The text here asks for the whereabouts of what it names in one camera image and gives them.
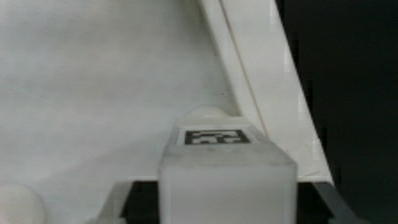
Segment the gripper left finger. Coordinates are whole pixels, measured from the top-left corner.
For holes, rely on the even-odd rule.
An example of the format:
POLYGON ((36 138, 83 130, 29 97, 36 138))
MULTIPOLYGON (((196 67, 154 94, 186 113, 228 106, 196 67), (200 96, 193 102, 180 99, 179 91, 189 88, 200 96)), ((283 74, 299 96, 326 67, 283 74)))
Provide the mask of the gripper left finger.
POLYGON ((88 224, 161 224, 157 180, 115 184, 100 214, 88 224))

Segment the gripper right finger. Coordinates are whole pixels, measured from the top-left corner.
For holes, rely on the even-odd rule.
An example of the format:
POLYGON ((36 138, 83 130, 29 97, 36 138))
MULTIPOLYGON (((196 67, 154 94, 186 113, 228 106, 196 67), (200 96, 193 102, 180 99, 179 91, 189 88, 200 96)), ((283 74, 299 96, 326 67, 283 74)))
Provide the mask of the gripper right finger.
POLYGON ((299 183, 298 224, 372 224, 358 216, 330 182, 299 183))

